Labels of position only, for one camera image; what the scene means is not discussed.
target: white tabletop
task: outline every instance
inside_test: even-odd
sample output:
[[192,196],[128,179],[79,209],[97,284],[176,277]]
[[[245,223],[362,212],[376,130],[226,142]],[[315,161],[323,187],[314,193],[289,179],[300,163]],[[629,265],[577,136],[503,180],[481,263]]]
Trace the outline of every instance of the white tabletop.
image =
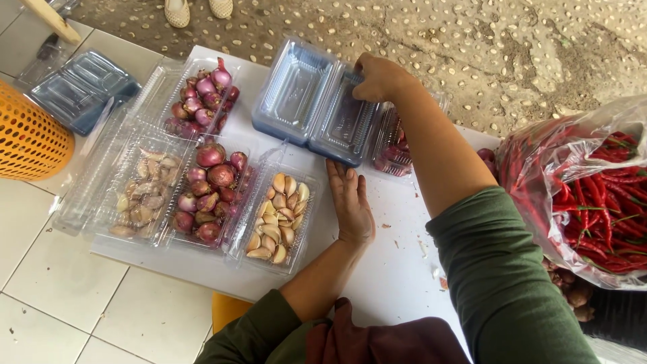
[[[195,47],[190,55],[191,58],[207,56],[222,56],[226,64],[241,66],[235,81],[241,90],[241,96],[228,119],[224,134],[253,136],[258,139],[261,151],[277,146],[280,143],[278,139],[254,130],[251,123],[254,99],[269,69],[203,47]],[[494,149],[499,144],[499,139],[495,137],[457,128],[475,150]],[[313,218],[306,256],[301,265],[303,267],[335,240],[338,226],[333,204],[327,198],[330,190],[327,187],[323,157],[290,145],[283,163],[312,175],[323,186],[323,198]],[[442,291],[438,278],[432,277],[433,270],[440,265],[433,240],[424,229],[429,215],[417,193],[417,183],[402,185],[368,175],[367,185],[367,196],[377,225],[377,237],[343,292],[343,296],[349,297],[353,303],[355,324],[391,325],[436,316],[450,324],[463,348],[466,348],[449,293]],[[232,269],[225,266],[222,255],[179,244],[171,244],[168,248],[153,248],[97,236],[91,251],[252,302],[260,299],[269,289],[278,288],[285,282],[250,267]]]

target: orange plastic basket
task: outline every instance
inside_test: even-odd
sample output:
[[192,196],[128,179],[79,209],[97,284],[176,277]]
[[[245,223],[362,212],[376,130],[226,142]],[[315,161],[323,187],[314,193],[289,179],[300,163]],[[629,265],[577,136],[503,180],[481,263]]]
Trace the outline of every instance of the orange plastic basket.
[[57,174],[74,153],[74,135],[0,80],[0,177],[39,181]]

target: green long-sleeve shirt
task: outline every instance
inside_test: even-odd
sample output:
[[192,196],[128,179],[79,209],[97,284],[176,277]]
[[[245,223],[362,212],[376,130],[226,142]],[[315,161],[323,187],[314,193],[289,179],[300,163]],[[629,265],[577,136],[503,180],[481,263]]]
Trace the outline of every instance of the green long-sleeve shirt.
[[[475,363],[598,363],[502,188],[463,199],[426,227]],[[216,333],[196,363],[303,363],[315,324],[302,324],[272,290]]]

